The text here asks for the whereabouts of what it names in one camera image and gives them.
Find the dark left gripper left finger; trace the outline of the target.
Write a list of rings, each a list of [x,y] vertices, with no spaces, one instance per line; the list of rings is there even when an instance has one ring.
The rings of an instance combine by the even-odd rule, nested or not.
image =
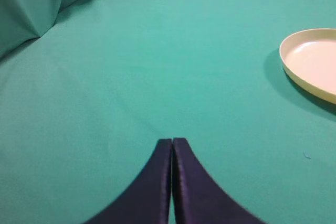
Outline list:
[[[86,223],[168,223],[172,140],[160,139],[134,181]]]

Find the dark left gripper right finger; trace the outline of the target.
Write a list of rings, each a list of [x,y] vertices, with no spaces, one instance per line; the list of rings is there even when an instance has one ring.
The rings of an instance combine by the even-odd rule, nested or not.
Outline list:
[[[176,223],[263,223],[218,186],[185,138],[173,139],[172,168]]]

